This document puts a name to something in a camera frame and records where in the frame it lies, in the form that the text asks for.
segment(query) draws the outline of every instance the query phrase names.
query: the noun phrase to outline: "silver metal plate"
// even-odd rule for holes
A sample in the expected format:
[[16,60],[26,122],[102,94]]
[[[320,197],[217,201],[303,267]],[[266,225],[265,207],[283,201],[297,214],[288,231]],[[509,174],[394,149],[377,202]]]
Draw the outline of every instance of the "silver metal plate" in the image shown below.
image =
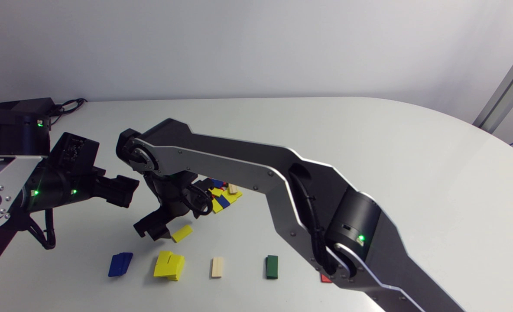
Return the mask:
[[22,190],[42,156],[13,156],[0,171],[0,226],[11,217],[10,206]]

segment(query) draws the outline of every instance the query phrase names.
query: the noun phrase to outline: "wooden block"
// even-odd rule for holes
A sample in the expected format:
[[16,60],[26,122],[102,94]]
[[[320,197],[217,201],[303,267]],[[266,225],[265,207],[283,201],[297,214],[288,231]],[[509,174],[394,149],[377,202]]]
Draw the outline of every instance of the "wooden block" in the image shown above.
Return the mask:
[[268,255],[266,257],[266,278],[278,278],[278,256]]
[[322,283],[331,283],[331,280],[329,278],[326,277],[326,275],[320,273],[320,281]]
[[224,192],[223,189],[217,189],[217,188],[211,189],[212,195],[214,195],[216,197],[220,197],[223,192]]
[[212,258],[212,278],[221,278],[224,270],[224,259],[223,257]]
[[182,239],[184,239],[187,235],[189,235],[191,233],[193,233],[193,229],[191,229],[191,227],[189,225],[185,225],[184,227],[179,229],[179,231],[175,232],[172,235],[172,239],[176,243],[179,243]]
[[236,186],[236,185],[233,185],[233,184],[228,184],[228,185],[227,185],[227,192],[228,192],[230,195],[237,194],[237,186]]
[[224,208],[220,206],[220,204],[217,202],[216,199],[212,199],[212,211],[214,213],[219,213],[220,211],[223,211]]

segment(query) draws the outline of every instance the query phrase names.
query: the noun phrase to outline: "pile of blocks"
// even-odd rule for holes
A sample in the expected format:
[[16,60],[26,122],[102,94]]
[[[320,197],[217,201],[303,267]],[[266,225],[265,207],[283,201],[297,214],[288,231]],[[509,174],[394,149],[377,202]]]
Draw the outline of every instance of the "pile of blocks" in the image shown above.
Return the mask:
[[233,204],[237,198],[243,195],[237,186],[233,184],[225,185],[224,182],[220,180],[212,179],[214,182],[214,188],[210,189],[212,194],[212,211],[214,213],[219,213],[223,211],[224,208],[229,207],[229,205]]
[[154,277],[179,280],[182,275],[185,257],[176,255],[171,251],[161,251],[154,267]]

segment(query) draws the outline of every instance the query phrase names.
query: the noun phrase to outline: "green block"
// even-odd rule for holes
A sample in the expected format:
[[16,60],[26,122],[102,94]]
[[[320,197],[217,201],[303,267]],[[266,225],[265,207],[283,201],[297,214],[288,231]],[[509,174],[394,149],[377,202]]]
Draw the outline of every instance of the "green block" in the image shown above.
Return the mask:
[[278,278],[278,256],[268,255],[266,257],[266,279]]

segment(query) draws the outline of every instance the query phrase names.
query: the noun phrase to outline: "yellow block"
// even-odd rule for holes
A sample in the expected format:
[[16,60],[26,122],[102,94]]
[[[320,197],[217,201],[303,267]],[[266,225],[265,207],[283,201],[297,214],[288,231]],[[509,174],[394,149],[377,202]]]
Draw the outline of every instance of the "yellow block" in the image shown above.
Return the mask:
[[154,277],[166,277],[169,280],[179,280],[182,275],[185,257],[171,251],[161,251],[154,267]]
[[175,232],[172,235],[172,239],[176,243],[179,243],[179,241],[181,241],[182,239],[184,239],[187,235],[189,235],[191,233],[193,233],[193,229],[191,229],[191,227],[189,225],[185,225],[184,227],[179,229],[179,231]]
[[222,196],[225,197],[225,199],[227,201],[229,201],[230,204],[233,204],[233,202],[235,200],[237,200],[237,198],[239,198],[241,195],[243,195],[243,194],[241,194],[241,191],[239,189],[237,190],[237,193],[235,193],[235,194],[230,194],[229,192],[224,192],[222,194]]
[[185,257],[182,255],[172,255],[170,258],[170,265],[173,265],[175,268],[175,273],[167,276],[169,280],[179,280],[182,276],[183,265],[185,264]]
[[222,208],[221,204],[217,202],[214,198],[212,199],[212,211],[214,213],[219,213],[220,211],[223,211],[224,208]]
[[168,261],[170,261],[170,256],[172,256],[173,253],[171,251],[161,251],[159,254],[158,254],[158,258],[156,259],[156,264],[165,264],[165,263],[168,263]]
[[157,264],[154,267],[153,276],[156,278],[164,278],[177,274],[177,268],[175,265],[171,265],[168,263]]
[[224,191],[222,189],[217,189],[217,188],[211,189],[212,195],[214,195],[216,197],[220,197],[220,195],[223,194],[223,192]]

